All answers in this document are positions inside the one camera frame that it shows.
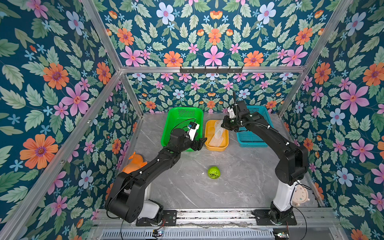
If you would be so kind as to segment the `green custard apple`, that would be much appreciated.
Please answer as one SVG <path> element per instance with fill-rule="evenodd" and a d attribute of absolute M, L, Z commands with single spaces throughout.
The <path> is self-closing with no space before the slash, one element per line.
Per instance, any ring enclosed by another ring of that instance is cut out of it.
<path fill-rule="evenodd" d="M 207 175 L 210 179 L 218 179 L 221 176 L 221 171 L 218 167 L 210 167 L 207 171 Z"/>

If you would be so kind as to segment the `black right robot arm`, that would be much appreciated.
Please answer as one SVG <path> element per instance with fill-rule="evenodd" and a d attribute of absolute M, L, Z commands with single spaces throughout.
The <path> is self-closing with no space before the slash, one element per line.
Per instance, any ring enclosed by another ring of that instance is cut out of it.
<path fill-rule="evenodd" d="M 275 168 L 279 184 L 271 209 L 281 213 L 291 210 L 295 187 L 308 172 L 307 148 L 299 147 L 281 135 L 262 114 L 251 113 L 244 101 L 230 106 L 228 113 L 229 115 L 224 117 L 222 128 L 234 132 L 246 128 L 260 137 L 279 158 Z"/>

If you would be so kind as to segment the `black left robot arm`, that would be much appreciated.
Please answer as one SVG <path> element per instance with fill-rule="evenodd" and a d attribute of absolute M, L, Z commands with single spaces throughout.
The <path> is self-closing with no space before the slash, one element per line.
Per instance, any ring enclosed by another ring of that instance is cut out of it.
<path fill-rule="evenodd" d="M 196 140 L 183 129 L 172 130 L 168 145 L 162 148 L 152 161 L 138 170 L 118 174 L 106 200 L 107 213 L 112 213 L 128 223 L 138 218 L 159 223 L 163 216 L 163 206 L 155 201 L 145 200 L 148 185 L 172 168 L 180 160 L 182 152 L 188 149 L 199 151 L 206 141 L 207 138 Z"/>

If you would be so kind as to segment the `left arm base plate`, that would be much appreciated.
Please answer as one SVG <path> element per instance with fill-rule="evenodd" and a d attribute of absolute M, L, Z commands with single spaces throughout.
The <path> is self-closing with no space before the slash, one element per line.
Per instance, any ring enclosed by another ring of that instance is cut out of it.
<path fill-rule="evenodd" d="M 149 218 L 140 218 L 136 221 L 136 226 L 138 227 L 174 227 L 177 221 L 176 210 L 162 210 L 160 211 L 154 219 Z"/>

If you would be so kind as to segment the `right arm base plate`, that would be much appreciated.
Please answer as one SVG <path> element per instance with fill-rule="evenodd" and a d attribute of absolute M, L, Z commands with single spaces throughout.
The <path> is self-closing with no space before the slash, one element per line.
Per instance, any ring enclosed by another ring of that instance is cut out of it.
<path fill-rule="evenodd" d="M 297 221 L 292 209 L 285 212 L 279 212 L 278 210 L 253 210 L 251 214 L 256 217 L 258 226 L 296 226 Z"/>

